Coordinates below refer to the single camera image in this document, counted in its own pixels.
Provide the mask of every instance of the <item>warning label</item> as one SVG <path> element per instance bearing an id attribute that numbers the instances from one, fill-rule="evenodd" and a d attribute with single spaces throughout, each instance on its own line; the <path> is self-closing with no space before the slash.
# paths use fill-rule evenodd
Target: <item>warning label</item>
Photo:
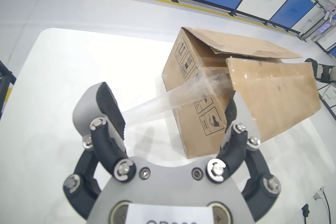
<path id="1" fill-rule="evenodd" d="M 181 72 L 184 78 L 188 76 L 188 74 L 191 72 L 194 66 L 195 66 L 195 61 L 192 58 L 190 52 L 188 52 L 185 58 L 182 60 L 182 63 L 180 65 L 180 69 L 181 69 Z"/>
<path id="2" fill-rule="evenodd" d="M 215 107 L 213 107 L 211 110 L 209 110 L 199 118 L 200 118 L 199 120 L 202 123 L 205 135 L 216 133 L 225 128 L 222 124 L 222 120 L 219 117 L 218 111 Z"/>
<path id="3" fill-rule="evenodd" d="M 186 46 L 185 40 L 182 38 L 180 44 L 177 47 L 177 50 L 175 51 L 175 58 L 179 65 L 183 57 L 186 55 L 187 51 L 188 51 L 188 47 Z"/>
<path id="4" fill-rule="evenodd" d="M 196 109 L 197 113 L 199 114 L 203 110 L 205 110 L 206 108 L 211 106 L 213 104 L 213 101 L 212 101 L 211 98 L 206 98 L 206 99 L 202 99 L 202 100 L 193 102 L 193 104 L 195 105 L 195 109 Z"/>

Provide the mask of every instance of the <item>white table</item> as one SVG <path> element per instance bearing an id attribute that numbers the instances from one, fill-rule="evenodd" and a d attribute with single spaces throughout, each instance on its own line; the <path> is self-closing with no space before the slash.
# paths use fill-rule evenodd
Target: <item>white table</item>
<path id="1" fill-rule="evenodd" d="M 106 81 L 121 111 L 165 91 L 161 71 L 172 43 L 48 29 L 25 62 L 0 122 L 0 222 L 84 223 L 68 204 L 64 179 L 83 152 L 72 111 L 91 85 Z M 126 128 L 128 155 L 163 166 L 187 164 L 172 112 Z M 282 193 L 259 223 L 285 223 L 335 170 L 309 119 L 261 146 Z M 101 187 L 110 176 L 100 166 Z M 245 165 L 234 174 L 242 189 Z"/>

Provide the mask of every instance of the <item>screw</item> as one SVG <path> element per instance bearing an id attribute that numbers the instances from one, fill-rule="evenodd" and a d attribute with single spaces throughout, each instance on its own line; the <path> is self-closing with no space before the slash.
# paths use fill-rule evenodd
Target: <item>screw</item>
<path id="1" fill-rule="evenodd" d="M 231 224 L 231 214 L 226 206 L 221 203 L 213 202 L 208 205 L 212 207 L 214 223 L 217 224 Z"/>
<path id="2" fill-rule="evenodd" d="M 150 177 L 150 170 L 148 167 L 144 167 L 139 172 L 139 177 L 142 180 L 147 180 Z"/>
<path id="3" fill-rule="evenodd" d="M 122 163 L 118 168 L 119 175 L 125 175 L 129 172 L 129 165 L 127 162 Z"/>
<path id="4" fill-rule="evenodd" d="M 260 139 L 254 136 L 251 136 L 247 140 L 247 149 L 250 151 L 258 150 L 260 147 L 260 144 L 261 144 Z"/>
<path id="5" fill-rule="evenodd" d="M 85 149 L 91 149 L 93 147 L 91 136 L 89 136 L 85 141 L 83 141 L 83 147 Z"/>
<path id="6" fill-rule="evenodd" d="M 281 191 L 281 183 L 275 176 L 270 179 L 263 178 L 263 183 L 270 193 L 278 194 Z"/>
<path id="7" fill-rule="evenodd" d="M 79 187 L 80 182 L 81 182 L 81 178 L 79 177 L 79 175 L 72 174 L 72 175 L 70 175 L 69 177 L 66 178 L 63 186 L 68 188 L 70 193 L 73 193 Z"/>
<path id="8" fill-rule="evenodd" d="M 198 167 L 195 167 L 194 169 L 192 169 L 191 175 L 196 181 L 199 181 L 203 178 L 203 172 Z"/>
<path id="9" fill-rule="evenodd" d="M 90 124 L 90 130 L 95 131 L 96 128 L 100 127 L 101 125 L 105 125 L 105 124 L 106 124 L 106 120 L 102 117 L 98 117 L 92 120 Z"/>
<path id="10" fill-rule="evenodd" d="M 129 201 L 121 201 L 112 208 L 109 218 L 109 224 L 125 224 Z"/>
<path id="11" fill-rule="evenodd" d="M 114 167 L 113 176 L 120 182 L 132 179 L 133 175 L 129 176 L 132 165 L 134 165 L 133 161 L 131 161 L 129 158 L 123 158 Z"/>
<path id="12" fill-rule="evenodd" d="M 222 176 L 224 173 L 224 169 L 222 166 L 219 165 L 219 163 L 214 163 L 212 166 L 212 170 L 211 172 L 215 175 L 215 176 Z"/>
<path id="13" fill-rule="evenodd" d="M 244 124 L 238 124 L 235 126 L 237 128 L 237 130 L 239 130 L 241 133 L 246 131 L 246 127 L 244 126 Z"/>
<path id="14" fill-rule="evenodd" d="M 258 139 L 256 137 L 250 137 L 249 142 L 254 146 L 258 145 Z"/>
<path id="15" fill-rule="evenodd" d="M 224 181 L 224 169 L 226 168 L 226 164 L 218 159 L 212 158 L 209 160 L 207 164 L 207 176 L 214 182 L 221 183 Z"/>

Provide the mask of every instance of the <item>cardboard box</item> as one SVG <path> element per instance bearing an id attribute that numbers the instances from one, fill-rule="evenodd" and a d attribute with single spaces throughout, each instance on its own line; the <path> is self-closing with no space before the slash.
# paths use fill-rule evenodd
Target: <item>cardboard box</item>
<path id="1" fill-rule="evenodd" d="M 261 39 L 181 28 L 162 76 L 169 91 L 200 71 L 225 71 L 246 102 L 263 142 L 321 108 L 311 63 L 281 61 L 299 57 Z M 188 158 L 218 153 L 228 101 L 212 96 L 173 110 Z"/>

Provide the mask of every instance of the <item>box flap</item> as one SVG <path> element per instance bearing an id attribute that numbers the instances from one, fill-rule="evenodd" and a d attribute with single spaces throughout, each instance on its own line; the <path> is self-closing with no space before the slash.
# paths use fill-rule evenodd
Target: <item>box flap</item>
<path id="1" fill-rule="evenodd" d="M 184 28 L 209 45 L 215 54 L 231 53 L 265 58 L 300 58 L 299 54 L 271 42 L 230 33 L 212 32 L 206 29 Z"/>
<path id="2" fill-rule="evenodd" d="M 261 135 L 270 139 L 320 110 L 311 63 L 228 58 L 234 90 L 242 95 Z"/>

